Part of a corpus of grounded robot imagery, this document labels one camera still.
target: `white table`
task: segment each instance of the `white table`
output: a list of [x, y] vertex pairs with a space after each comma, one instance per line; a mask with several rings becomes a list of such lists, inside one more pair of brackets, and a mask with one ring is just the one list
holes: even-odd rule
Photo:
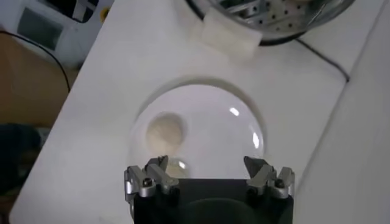
[[211, 83], [243, 98], [261, 122], [265, 158], [292, 167], [299, 182], [343, 77], [295, 42], [259, 48], [250, 62], [229, 60], [191, 38], [196, 20], [184, 1], [116, 0], [11, 213], [13, 224], [129, 223], [123, 171], [130, 129], [151, 98], [181, 83]]

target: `black cable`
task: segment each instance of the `black cable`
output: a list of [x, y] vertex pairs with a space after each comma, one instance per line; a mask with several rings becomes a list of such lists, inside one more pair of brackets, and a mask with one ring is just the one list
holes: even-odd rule
[[40, 48], [41, 50], [45, 51], [48, 55], [50, 55], [50, 57], [52, 57], [52, 58], [54, 59], [54, 61], [58, 64], [58, 66], [60, 67], [60, 69], [61, 69], [61, 71], [62, 71], [62, 74], [63, 74], [63, 76], [64, 76], [64, 78], [65, 78], [66, 87], [68, 88], [68, 93], [71, 91], [71, 86], [70, 86], [70, 84], [69, 84], [69, 80], [68, 80], [68, 76], [66, 75], [66, 72], [65, 72], [63, 66], [61, 65], [61, 63], [58, 61], [58, 59], [57, 59], [52, 53], [50, 53], [48, 50], [46, 50], [44, 47], [40, 46], [39, 44], [34, 43], [33, 41], [28, 40], [28, 39], [26, 39], [26, 38], [24, 38], [24, 37], [21, 37], [21, 36], [19, 36], [19, 35], [16, 35], [16, 34], [13, 34], [13, 33], [7, 32], [7, 31], [4, 31], [4, 30], [0, 30], [0, 33], [1, 33], [1, 34], [5, 34], [5, 35], [10, 35], [10, 36], [16, 37], [16, 38], [18, 38], [18, 39], [20, 39], [20, 40], [23, 40], [23, 41], [25, 41], [25, 42], [27, 42], [27, 43], [29, 43], [29, 44], [32, 44], [32, 45], [34, 45], [34, 46]]
[[305, 48], [307, 48], [309, 51], [311, 51], [313, 54], [317, 55], [319, 58], [323, 59], [328, 64], [335, 67], [338, 71], [341, 72], [342, 76], [344, 76], [344, 78], [346, 79], [346, 83], [349, 83], [350, 76], [349, 76], [348, 72], [346, 72], [346, 70], [344, 70], [344, 68], [341, 67], [341, 65], [339, 65], [337, 62], [333, 61], [332, 59], [326, 57], [325, 55], [323, 55], [322, 53], [320, 53], [319, 51], [314, 49], [312, 46], [310, 46], [309, 44], [307, 44], [303, 40], [298, 38], [298, 39], [296, 39], [296, 41], [298, 43], [300, 43], [301, 45], [303, 45]]

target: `white surface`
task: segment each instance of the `white surface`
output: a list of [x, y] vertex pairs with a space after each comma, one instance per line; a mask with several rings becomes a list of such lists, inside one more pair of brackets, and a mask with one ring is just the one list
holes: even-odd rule
[[297, 194], [295, 223], [390, 223], [390, 4]]
[[190, 38], [196, 21], [180, 0], [114, 3], [12, 211], [13, 224], [128, 223], [130, 129], [145, 101], [183, 82], [240, 96], [261, 121], [265, 158], [292, 167], [300, 181], [344, 79], [294, 42], [259, 48], [245, 63], [230, 60]]
[[352, 72], [384, 0], [355, 0], [334, 20], [306, 33], [302, 39]]
[[150, 158], [162, 156], [148, 147], [146, 131], [166, 113], [180, 116], [184, 124], [184, 140], [172, 157], [188, 166], [187, 177], [250, 178], [244, 156], [263, 156], [258, 121], [239, 98], [207, 85], [181, 86], [153, 101], [133, 126], [128, 164], [143, 167]]

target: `metal colander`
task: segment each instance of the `metal colander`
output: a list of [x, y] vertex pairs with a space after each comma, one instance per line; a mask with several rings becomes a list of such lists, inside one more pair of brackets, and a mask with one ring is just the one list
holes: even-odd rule
[[199, 17], [210, 7], [263, 33], [261, 45], [293, 40], [347, 9], [354, 0], [187, 0]]

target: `screw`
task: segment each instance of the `screw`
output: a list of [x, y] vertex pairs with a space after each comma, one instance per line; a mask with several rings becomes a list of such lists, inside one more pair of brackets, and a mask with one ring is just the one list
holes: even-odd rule
[[258, 194], [258, 191], [257, 191], [257, 189], [256, 188], [250, 188], [250, 189], [248, 189], [248, 191], [246, 192], [246, 194], [247, 194], [247, 196], [248, 197], [256, 197], [257, 196], [257, 194]]
[[142, 181], [143, 187], [150, 187], [152, 184], [153, 184], [153, 180], [150, 177], [147, 177]]
[[285, 183], [282, 179], [276, 179], [275, 180], [275, 187], [277, 188], [285, 188]]

